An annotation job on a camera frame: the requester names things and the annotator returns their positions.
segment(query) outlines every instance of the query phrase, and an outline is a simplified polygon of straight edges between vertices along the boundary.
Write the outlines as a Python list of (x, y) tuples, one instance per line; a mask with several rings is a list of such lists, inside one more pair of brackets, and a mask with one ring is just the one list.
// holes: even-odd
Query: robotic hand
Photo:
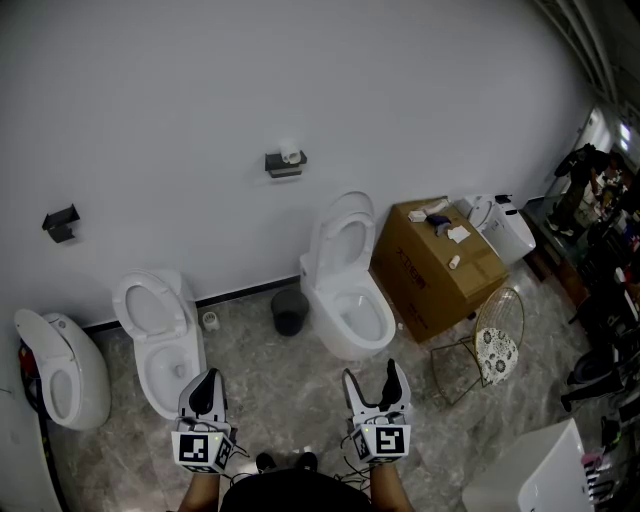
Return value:
[(400, 366), (389, 359), (387, 382), (377, 405), (365, 402), (356, 378), (348, 369), (342, 373), (342, 384), (347, 406), (353, 412), (349, 437), (353, 439), (360, 462), (382, 464), (409, 455), (411, 425), (405, 423), (405, 413), (411, 390)]
[(207, 370), (180, 393), (173, 460), (193, 473), (224, 473), (235, 446), (235, 429), (226, 422), (222, 374)]

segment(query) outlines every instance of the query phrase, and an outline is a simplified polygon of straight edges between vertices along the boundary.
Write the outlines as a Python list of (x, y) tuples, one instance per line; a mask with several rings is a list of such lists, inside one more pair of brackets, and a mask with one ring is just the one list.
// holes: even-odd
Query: toilet bowl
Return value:
[(40, 316), (21, 309), (16, 329), (33, 351), (49, 416), (73, 430), (102, 425), (111, 409), (109, 376), (102, 354), (69, 317)]
[(311, 249), (300, 258), (311, 324), (332, 354), (349, 361), (381, 351), (396, 331), (391, 308), (369, 274), (374, 242), (371, 199), (349, 190), (317, 217)]
[(455, 203), (505, 265), (522, 259), (536, 248), (536, 241), (520, 212), (511, 202), (495, 196), (467, 196)]
[(138, 378), (158, 414), (175, 419), (182, 390), (206, 369), (189, 287), (173, 270), (133, 270), (113, 292), (113, 309), (133, 338)]

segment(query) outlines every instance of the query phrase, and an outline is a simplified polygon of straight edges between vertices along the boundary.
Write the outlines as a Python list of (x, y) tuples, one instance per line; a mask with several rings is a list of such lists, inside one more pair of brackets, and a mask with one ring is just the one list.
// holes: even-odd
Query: shoe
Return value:
[(258, 467), (258, 473), (264, 473), (268, 469), (276, 469), (276, 463), (271, 455), (261, 453), (256, 458), (256, 466)]
[(306, 469), (307, 471), (318, 471), (318, 457), (311, 452), (303, 453), (298, 462), (296, 462), (297, 469)]
[(560, 226), (551, 222), (548, 217), (547, 217), (547, 226), (549, 226), (549, 229), (551, 231), (558, 231), (560, 229)]

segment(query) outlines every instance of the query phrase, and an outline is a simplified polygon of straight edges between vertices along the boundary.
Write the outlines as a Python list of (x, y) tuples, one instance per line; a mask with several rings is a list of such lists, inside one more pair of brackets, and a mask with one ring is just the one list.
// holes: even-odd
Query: brown cardboard box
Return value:
[[(471, 235), (457, 244), (446, 233), (435, 235), (428, 222), (411, 222), (411, 210), (434, 199), (396, 204), (384, 226), (371, 260), (385, 291), (418, 342), (452, 327), (469, 316), (504, 283), (507, 269), (462, 214), (450, 206), (439, 215), (452, 227)], [(460, 256), (455, 270), (449, 261)]]

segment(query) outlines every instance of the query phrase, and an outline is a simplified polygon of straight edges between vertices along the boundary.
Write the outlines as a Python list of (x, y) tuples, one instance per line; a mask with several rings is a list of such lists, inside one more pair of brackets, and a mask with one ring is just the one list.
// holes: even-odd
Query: white appliance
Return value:
[(505, 265), (522, 259), (536, 248), (536, 241), (513, 203), (498, 203), (495, 196), (466, 196), (455, 202), (478, 233)]
[(111, 409), (107, 366), (89, 336), (59, 313), (40, 316), (21, 309), (14, 323), (35, 356), (51, 419), (73, 430), (96, 428), (107, 421)]
[(468, 512), (588, 512), (593, 508), (573, 419), (518, 438), (463, 491)]
[(147, 400), (158, 414), (175, 419), (180, 393), (206, 369), (191, 290), (179, 272), (132, 270), (113, 292), (113, 309), (133, 338)]
[(396, 331), (391, 308), (369, 274), (374, 242), (373, 203), (364, 192), (348, 190), (316, 218), (310, 251), (300, 258), (311, 323), (341, 359), (376, 354)]

